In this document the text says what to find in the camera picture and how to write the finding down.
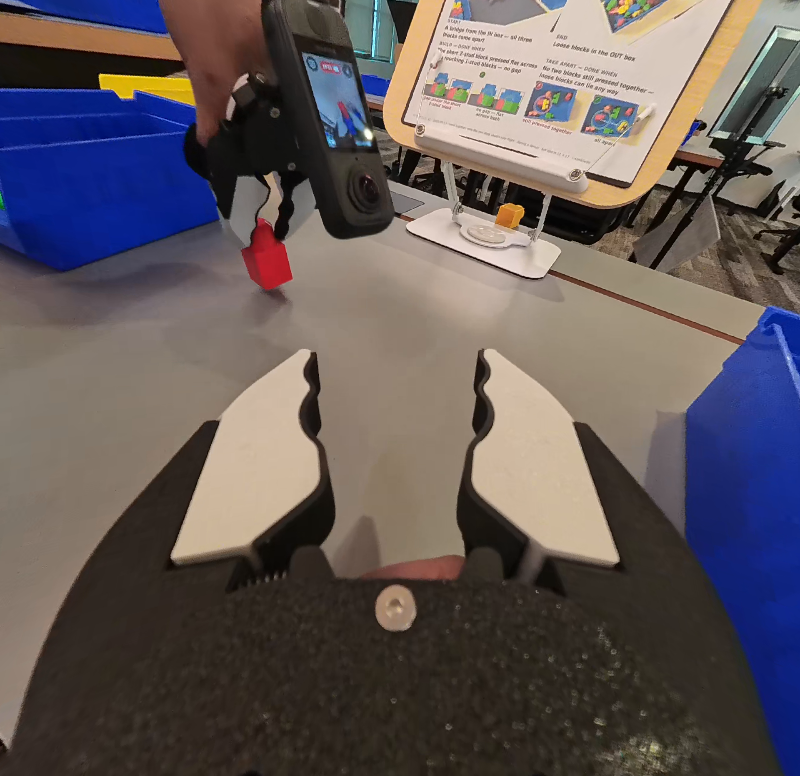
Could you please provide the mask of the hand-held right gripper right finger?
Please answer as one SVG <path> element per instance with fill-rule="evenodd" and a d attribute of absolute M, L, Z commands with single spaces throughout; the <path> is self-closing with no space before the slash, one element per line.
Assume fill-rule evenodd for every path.
<path fill-rule="evenodd" d="M 465 554 L 494 550 L 505 567 L 621 559 L 575 421 L 494 349 L 477 353 L 474 437 L 457 494 Z"/>

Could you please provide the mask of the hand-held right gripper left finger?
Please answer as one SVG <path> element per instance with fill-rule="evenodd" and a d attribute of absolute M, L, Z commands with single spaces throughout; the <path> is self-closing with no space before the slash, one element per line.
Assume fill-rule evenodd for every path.
<path fill-rule="evenodd" d="M 317 355 L 295 352 L 220 416 L 175 545 L 174 566 L 243 559 L 286 567 L 320 546 L 335 500 L 319 440 Z"/>

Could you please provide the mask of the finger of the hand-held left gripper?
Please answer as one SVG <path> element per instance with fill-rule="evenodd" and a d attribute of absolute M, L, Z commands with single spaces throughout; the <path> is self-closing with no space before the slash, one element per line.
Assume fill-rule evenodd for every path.
<path fill-rule="evenodd" d="M 275 221 L 282 198 L 283 192 L 274 173 L 237 177 L 229 217 L 229 229 L 236 245 L 250 245 L 259 218 Z"/>
<path fill-rule="evenodd" d="M 290 221 L 295 213 L 293 193 L 298 186 L 298 177 L 279 177 L 281 200 L 277 208 L 277 217 L 273 226 L 275 238 L 285 241 L 289 232 Z"/>

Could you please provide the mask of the red toy block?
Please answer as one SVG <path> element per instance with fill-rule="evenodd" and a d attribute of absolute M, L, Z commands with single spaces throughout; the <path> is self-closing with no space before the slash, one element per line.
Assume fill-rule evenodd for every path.
<path fill-rule="evenodd" d="M 246 271 L 265 291 L 276 290 L 293 280 L 288 253 L 275 236 L 271 223 L 259 218 L 250 235 L 250 244 L 241 250 Z"/>

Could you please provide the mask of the person's left hand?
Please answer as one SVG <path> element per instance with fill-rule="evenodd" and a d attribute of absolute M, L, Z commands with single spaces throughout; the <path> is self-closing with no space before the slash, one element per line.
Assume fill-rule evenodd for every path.
<path fill-rule="evenodd" d="M 262 0 L 158 0 L 185 64 L 201 145 L 215 136 L 240 77 L 260 72 L 277 83 L 265 41 Z"/>

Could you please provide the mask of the yellow plastic bin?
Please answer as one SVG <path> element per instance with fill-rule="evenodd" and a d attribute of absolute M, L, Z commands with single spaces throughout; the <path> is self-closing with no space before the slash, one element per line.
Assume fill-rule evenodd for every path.
<path fill-rule="evenodd" d="M 187 115 L 195 110 L 195 94 L 187 77 L 150 77 L 100 73 L 101 90 L 114 92 L 125 101 L 135 101 L 142 108 L 158 110 L 164 116 Z"/>

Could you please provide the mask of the white document stand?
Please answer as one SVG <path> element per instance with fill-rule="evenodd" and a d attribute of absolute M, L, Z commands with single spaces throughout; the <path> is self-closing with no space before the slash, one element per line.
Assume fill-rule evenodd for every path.
<path fill-rule="evenodd" d="M 411 221 L 409 233 L 448 250 L 528 280 L 544 278 L 562 251 L 543 237 L 543 226 L 553 192 L 581 194 L 588 188 L 585 170 L 570 161 L 535 157 L 500 145 L 469 138 L 433 121 L 419 121 L 415 141 L 450 160 L 466 158 L 485 168 L 487 174 L 507 172 L 517 179 L 536 181 L 544 187 L 542 215 L 533 231 L 513 230 L 473 214 L 456 197 L 451 171 L 445 175 L 449 209 L 430 212 Z"/>

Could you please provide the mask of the printed instruction sheet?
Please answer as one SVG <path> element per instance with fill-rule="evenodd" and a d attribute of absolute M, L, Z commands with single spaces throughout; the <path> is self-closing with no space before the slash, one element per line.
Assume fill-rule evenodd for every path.
<path fill-rule="evenodd" d="M 403 121 L 630 186 L 734 0 L 443 0 Z"/>

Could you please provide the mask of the wooden shelf board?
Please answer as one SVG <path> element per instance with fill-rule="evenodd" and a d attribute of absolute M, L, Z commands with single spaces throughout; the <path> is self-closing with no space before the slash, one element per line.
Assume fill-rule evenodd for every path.
<path fill-rule="evenodd" d="M 1 42 L 163 61 L 182 59 L 168 34 L 129 30 L 36 13 L 1 11 Z"/>

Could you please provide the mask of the black tripod stand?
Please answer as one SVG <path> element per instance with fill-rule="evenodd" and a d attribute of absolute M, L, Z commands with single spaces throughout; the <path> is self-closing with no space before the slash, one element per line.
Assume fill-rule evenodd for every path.
<path fill-rule="evenodd" d="M 713 147 L 723 154 L 721 167 L 670 233 L 650 264 L 652 270 L 674 249 L 702 203 L 748 165 L 747 154 L 755 146 L 770 147 L 772 133 L 798 94 L 799 30 L 776 26 L 708 134 Z"/>

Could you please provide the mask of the wooden clipboard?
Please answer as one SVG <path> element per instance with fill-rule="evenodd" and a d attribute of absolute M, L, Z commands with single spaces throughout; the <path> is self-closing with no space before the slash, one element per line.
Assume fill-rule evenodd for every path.
<path fill-rule="evenodd" d="M 445 0 L 420 0 L 409 35 L 399 54 L 384 101 L 383 119 L 388 134 L 404 148 L 417 148 L 415 134 L 403 121 L 405 105 L 411 96 L 423 58 L 433 38 L 435 24 Z M 599 209 L 614 209 L 640 198 L 660 180 L 678 150 L 691 121 L 704 117 L 714 120 L 733 93 L 755 54 L 756 36 L 765 31 L 762 23 L 763 0 L 733 0 L 715 36 L 685 87 L 677 107 L 665 121 L 653 150 L 648 154 L 635 181 L 627 188 L 591 181 L 581 195 L 554 190 L 560 198 Z"/>

